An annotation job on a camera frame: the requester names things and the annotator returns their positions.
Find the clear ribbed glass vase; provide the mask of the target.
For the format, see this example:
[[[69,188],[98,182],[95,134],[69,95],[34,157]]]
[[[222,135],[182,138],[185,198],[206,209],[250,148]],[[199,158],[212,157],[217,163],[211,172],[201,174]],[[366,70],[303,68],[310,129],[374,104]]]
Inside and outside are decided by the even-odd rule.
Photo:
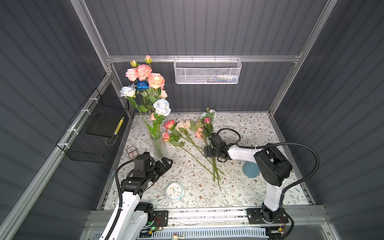
[[[160,135],[159,137],[154,137],[153,135],[150,135],[150,138],[152,141],[156,158],[161,159],[163,157],[166,157],[168,155],[168,147],[162,135]]]

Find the pink tulip stem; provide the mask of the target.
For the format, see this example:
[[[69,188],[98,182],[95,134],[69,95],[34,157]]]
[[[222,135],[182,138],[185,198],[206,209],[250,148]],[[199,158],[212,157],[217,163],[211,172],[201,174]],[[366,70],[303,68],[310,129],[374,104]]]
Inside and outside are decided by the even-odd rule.
[[[152,127],[151,127],[151,137],[153,139],[158,139],[160,130],[158,125],[158,120],[155,118],[155,113],[151,114],[151,121],[152,121]]]

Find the teal ceramic vase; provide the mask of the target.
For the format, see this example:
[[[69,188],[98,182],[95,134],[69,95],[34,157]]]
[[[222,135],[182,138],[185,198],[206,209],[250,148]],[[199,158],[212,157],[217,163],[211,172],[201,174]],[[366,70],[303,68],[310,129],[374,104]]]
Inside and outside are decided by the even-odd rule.
[[[256,178],[260,172],[260,168],[256,163],[246,161],[243,165],[243,173],[248,178]]]

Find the white blue rose stem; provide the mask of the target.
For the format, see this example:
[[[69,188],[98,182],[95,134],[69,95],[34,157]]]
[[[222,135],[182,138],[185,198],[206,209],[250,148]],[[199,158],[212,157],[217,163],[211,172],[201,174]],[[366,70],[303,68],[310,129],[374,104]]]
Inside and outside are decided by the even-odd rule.
[[[165,118],[171,113],[170,104],[166,99],[159,99],[155,103],[153,103],[153,108],[155,109],[155,118],[158,120],[160,130],[161,124],[163,123]]]

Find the pink peony spray stem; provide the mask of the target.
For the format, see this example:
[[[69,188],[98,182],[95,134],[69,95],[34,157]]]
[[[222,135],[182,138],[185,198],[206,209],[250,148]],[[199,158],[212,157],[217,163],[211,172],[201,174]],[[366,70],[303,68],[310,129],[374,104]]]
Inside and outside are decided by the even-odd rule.
[[[138,63],[135,60],[132,60],[130,62],[131,68],[127,69],[125,76],[131,81],[135,82],[139,77],[138,77],[138,72],[137,72],[137,67]]]

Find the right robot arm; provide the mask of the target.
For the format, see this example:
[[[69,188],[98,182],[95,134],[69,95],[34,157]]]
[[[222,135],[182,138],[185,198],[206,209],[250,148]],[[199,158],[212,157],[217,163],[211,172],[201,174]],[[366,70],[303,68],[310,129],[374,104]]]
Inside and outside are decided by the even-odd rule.
[[[248,147],[236,143],[226,144],[219,134],[209,138],[210,145],[204,147],[204,155],[209,158],[241,160],[256,164],[267,182],[266,197],[261,214],[266,223],[274,222],[283,213],[283,189],[293,169],[292,164],[277,148],[289,143],[275,143]]]

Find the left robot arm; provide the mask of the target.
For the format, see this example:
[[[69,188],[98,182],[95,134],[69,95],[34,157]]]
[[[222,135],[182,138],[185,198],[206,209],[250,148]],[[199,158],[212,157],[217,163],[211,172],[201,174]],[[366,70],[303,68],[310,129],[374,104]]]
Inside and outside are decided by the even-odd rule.
[[[174,161],[168,158],[154,160],[149,152],[136,156],[119,166],[115,172],[118,203],[100,236],[101,240],[136,240],[156,231],[154,206],[142,202],[149,183],[156,183],[171,169]]]

